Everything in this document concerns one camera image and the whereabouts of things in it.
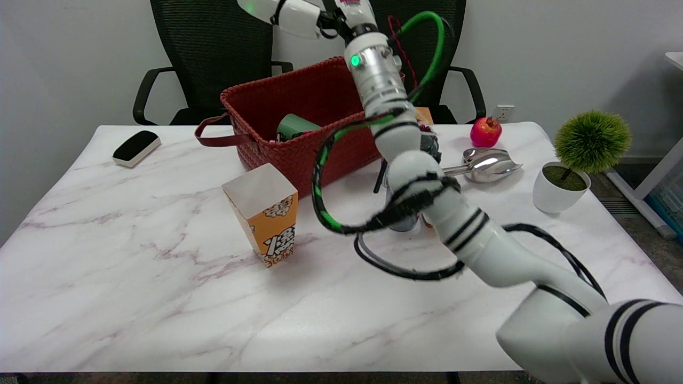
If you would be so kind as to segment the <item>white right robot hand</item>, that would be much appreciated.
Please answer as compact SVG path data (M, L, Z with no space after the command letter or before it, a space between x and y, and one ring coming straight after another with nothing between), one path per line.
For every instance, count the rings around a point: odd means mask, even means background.
M374 11L368 1L324 1L319 7L308 1L238 1L252 17L278 27L297 37L319 39L334 30L345 41L351 41L361 29L377 31Z

